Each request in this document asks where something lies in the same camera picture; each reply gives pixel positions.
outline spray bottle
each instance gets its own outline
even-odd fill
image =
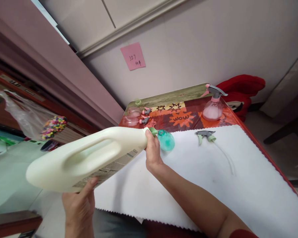
[[[211,84],[206,84],[205,86],[207,90],[201,97],[204,97],[210,92],[213,93],[213,96],[204,107],[203,118],[207,121],[216,121],[223,114],[223,103],[220,101],[220,97],[227,96],[227,94],[224,93],[222,89],[215,87]]]

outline sleeve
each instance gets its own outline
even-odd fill
[[[258,238],[254,233],[247,230],[238,229],[232,232],[229,238]]]

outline jug label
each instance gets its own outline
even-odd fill
[[[97,170],[96,172],[92,173],[91,175],[83,178],[81,181],[76,183],[73,187],[84,187],[88,180],[92,177],[98,177],[98,183],[95,187],[98,187],[115,173],[117,173],[120,169],[122,169],[126,164],[128,164],[134,157],[136,157],[138,151],[136,149],[128,152],[127,154],[123,155],[122,157],[116,159],[115,161],[107,164],[103,168]]]

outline colorful beads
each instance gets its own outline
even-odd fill
[[[48,120],[44,125],[41,132],[43,140],[48,140],[60,133],[67,125],[67,119],[64,116],[55,116],[53,119]]]

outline white cabinet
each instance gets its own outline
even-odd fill
[[[185,1],[40,0],[81,58]]]
[[[104,0],[117,28],[137,20],[169,0]]]
[[[101,0],[40,0],[70,44],[82,51],[114,32]]]

